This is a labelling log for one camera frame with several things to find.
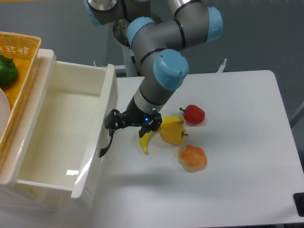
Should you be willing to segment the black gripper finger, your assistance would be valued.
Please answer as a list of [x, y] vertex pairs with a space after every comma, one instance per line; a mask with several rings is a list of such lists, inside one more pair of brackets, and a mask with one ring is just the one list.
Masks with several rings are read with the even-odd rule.
[[126, 127], [125, 114], [117, 109], [112, 109], [104, 120], [105, 128], [109, 131], [109, 136], [113, 136], [118, 129]]
[[161, 124], [162, 124], [161, 114], [144, 117], [144, 122], [141, 125], [141, 129], [139, 130], [139, 137], [143, 138], [146, 133], [156, 132]]

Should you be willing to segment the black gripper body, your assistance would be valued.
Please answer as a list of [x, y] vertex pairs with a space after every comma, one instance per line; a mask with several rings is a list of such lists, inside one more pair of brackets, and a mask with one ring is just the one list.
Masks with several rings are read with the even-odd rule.
[[142, 111], [132, 99], [128, 104], [126, 110], [123, 112], [123, 122], [126, 126], [142, 126], [149, 124], [158, 115], [157, 111], [152, 113], [145, 113]]

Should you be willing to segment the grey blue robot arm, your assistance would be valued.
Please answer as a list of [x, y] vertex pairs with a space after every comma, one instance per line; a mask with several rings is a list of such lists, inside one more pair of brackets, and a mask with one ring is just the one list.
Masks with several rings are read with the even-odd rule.
[[143, 75], [126, 110], [112, 110], [106, 117], [110, 136], [129, 126], [139, 127], [140, 137], [157, 131], [162, 122], [160, 110], [189, 73], [181, 51], [222, 35], [220, 11], [200, 0], [171, 0], [173, 19], [157, 23], [148, 0], [86, 0], [84, 4], [94, 24], [126, 21], [127, 46]]

